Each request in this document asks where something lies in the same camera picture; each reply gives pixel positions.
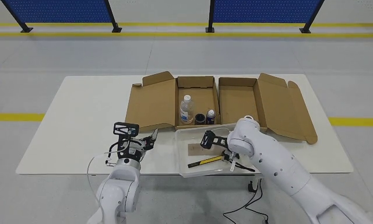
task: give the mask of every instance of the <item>small black can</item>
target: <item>small black can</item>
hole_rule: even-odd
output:
[[[215,123],[215,111],[209,110],[206,114],[206,124],[214,124]]]
[[[195,125],[201,125],[201,124],[205,124],[206,122],[206,117],[204,114],[197,114],[195,117],[194,117],[194,124]]]

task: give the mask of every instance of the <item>white bottle cap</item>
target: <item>white bottle cap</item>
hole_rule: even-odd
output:
[[[185,95],[184,96],[184,102],[189,102],[191,100],[191,96],[190,95]]]

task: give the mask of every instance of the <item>plastic bottle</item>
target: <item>plastic bottle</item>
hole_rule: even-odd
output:
[[[180,118],[181,121],[185,124],[189,124],[193,121],[193,106],[194,102],[191,99],[190,95],[185,95],[184,100],[180,104]]]

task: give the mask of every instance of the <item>open cardboard box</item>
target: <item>open cardboard box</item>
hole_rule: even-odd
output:
[[[296,83],[262,73],[259,78],[219,78],[221,123],[252,116],[261,131],[317,142],[317,134]]]
[[[140,125],[140,131],[175,126],[176,129],[206,125],[184,124],[180,118],[180,103],[185,95],[194,102],[193,114],[204,115],[211,109],[216,113],[215,124],[220,124],[219,102],[213,76],[179,76],[161,72],[133,84],[126,114],[126,122]]]

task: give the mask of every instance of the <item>white table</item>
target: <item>white table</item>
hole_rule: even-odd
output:
[[[258,75],[231,75],[258,77]],[[318,134],[315,145],[285,143],[311,173],[349,173],[353,167],[305,75],[275,75],[298,84]],[[85,174],[93,156],[118,140],[115,122],[124,121],[136,76],[67,76],[54,97],[26,153],[18,174]],[[174,131],[163,129],[154,149],[141,162],[142,174],[178,174]],[[112,167],[96,159],[91,174],[109,174]]]

